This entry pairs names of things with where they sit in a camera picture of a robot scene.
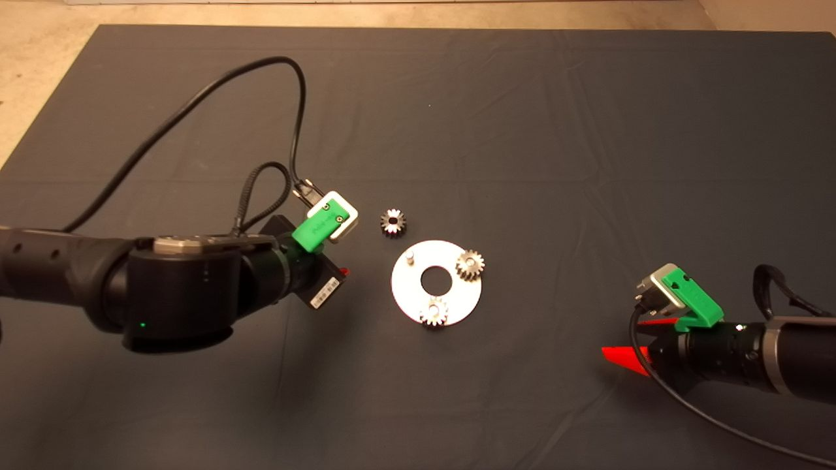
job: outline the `green bracket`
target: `green bracket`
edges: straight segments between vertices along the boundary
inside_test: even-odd
[[[343,222],[349,220],[349,213],[334,199],[331,199],[308,220],[302,222],[291,235],[308,253],[319,250],[320,245],[332,233],[336,232]]]
[[[710,328],[723,318],[720,305],[682,269],[671,271],[662,278],[662,283],[691,310],[676,321],[676,331],[687,333],[691,328]]]

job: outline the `gear hole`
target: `gear hole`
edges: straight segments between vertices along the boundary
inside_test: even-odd
[[[421,287],[429,295],[436,297],[442,296],[450,292],[450,287],[453,286],[453,278],[446,269],[438,266],[432,266],[426,269],[421,275]]]

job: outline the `white label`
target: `white label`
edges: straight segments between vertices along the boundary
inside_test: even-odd
[[[337,278],[331,278],[324,286],[317,292],[317,294],[311,299],[311,307],[318,309],[320,305],[322,305],[331,294],[337,290],[337,286],[339,286],[339,281]]]

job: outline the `circular plate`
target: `circular plate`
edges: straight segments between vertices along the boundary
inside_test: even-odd
[[[392,269],[392,295],[406,316],[421,322],[421,311],[430,303],[430,297],[421,286],[421,275],[428,268],[442,268],[450,274],[450,290],[437,295],[447,305],[446,325],[465,319],[479,303],[482,295],[482,279],[466,281],[456,273],[456,260],[465,250],[443,240],[427,240],[407,248]]]

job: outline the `metal gear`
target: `metal gear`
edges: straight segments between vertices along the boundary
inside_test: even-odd
[[[421,312],[421,323],[430,328],[438,328],[447,323],[447,304],[440,297],[430,297],[426,309]]]
[[[466,281],[475,281],[482,276],[485,269],[485,258],[479,252],[466,250],[456,260],[456,272]]]
[[[406,232],[406,216],[400,209],[390,209],[380,216],[380,229],[389,238],[398,238]]]

